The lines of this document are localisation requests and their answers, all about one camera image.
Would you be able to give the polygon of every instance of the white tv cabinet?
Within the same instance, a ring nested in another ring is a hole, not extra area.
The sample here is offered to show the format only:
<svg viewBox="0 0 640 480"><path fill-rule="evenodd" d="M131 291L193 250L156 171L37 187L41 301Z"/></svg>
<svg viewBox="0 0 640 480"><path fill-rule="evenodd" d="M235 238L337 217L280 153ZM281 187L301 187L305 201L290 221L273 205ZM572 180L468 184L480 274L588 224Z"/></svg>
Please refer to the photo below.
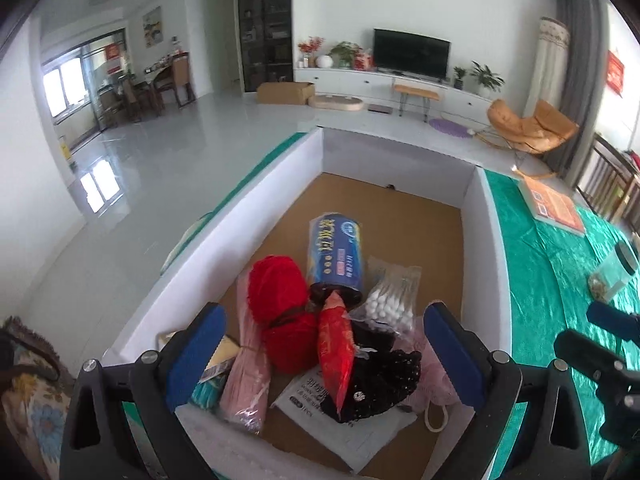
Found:
<svg viewBox="0 0 640 480"><path fill-rule="evenodd" d="M294 70L294 79L314 83L316 93L319 94L355 96L366 103L392 108L400 107L400 94L393 91L394 83L426 88L440 96L439 102L431 102L431 116L442 115L445 119L465 124L470 128L486 126L489 123L486 111L491 105L491 99L423 79L345 68L298 68ZM409 97L405 109L421 114L422 100Z"/></svg>

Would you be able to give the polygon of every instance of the floral fabric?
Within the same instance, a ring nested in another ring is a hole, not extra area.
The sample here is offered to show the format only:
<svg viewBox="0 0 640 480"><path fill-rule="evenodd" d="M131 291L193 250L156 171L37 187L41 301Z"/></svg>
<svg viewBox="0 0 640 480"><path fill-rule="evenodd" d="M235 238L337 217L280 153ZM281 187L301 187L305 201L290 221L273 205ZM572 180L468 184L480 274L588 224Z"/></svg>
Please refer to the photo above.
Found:
<svg viewBox="0 0 640 480"><path fill-rule="evenodd" d="M60 368L60 378L55 383L31 374L14 377L12 386L0 397L4 423L33 468L45 480L58 480L62 434L73 380L49 343L27 330L19 319L10 318L4 328L42 350ZM15 342L12 346L14 365L52 368L36 352Z"/></svg>

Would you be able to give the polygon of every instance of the white foam liner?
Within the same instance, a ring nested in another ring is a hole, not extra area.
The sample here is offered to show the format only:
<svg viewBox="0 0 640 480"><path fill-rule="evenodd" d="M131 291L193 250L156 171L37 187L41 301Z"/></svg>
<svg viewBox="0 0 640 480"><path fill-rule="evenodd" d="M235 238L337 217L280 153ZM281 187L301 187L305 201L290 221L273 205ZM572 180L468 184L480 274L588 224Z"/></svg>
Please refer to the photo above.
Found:
<svg viewBox="0 0 640 480"><path fill-rule="evenodd" d="M460 208L464 241L462 325L489 350L511 352L511 306L502 235L484 170L449 155L380 137L316 128L244 186L169 266L102 359L133 362L158 335L181 329L219 299L284 213L322 172ZM275 449L193 406L178 418L212 469L234 478L353 478ZM444 462L473 411L454 406L423 478Z"/></svg>

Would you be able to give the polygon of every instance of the white vase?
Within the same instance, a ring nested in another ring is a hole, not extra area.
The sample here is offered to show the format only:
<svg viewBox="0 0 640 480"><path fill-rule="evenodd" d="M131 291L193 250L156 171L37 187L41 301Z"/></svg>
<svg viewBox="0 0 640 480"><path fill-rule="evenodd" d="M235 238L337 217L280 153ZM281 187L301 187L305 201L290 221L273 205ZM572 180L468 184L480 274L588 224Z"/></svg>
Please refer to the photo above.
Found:
<svg viewBox="0 0 640 480"><path fill-rule="evenodd" d="M490 88L484 85L478 86L478 95L480 97L484 97L485 99L490 99L493 94L494 92Z"/></svg>
<svg viewBox="0 0 640 480"><path fill-rule="evenodd" d="M318 56L316 58L316 66L318 68L331 68L334 65L334 60L331 56Z"/></svg>

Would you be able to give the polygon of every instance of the television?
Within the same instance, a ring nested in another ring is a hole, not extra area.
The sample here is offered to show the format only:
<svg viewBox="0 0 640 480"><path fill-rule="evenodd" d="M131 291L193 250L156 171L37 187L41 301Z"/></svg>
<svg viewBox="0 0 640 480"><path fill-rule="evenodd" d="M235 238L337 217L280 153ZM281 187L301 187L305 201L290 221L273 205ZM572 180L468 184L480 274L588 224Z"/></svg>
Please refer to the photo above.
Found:
<svg viewBox="0 0 640 480"><path fill-rule="evenodd" d="M376 28L373 35L373 61L379 68L444 79L447 76L450 46L449 41Z"/></svg>

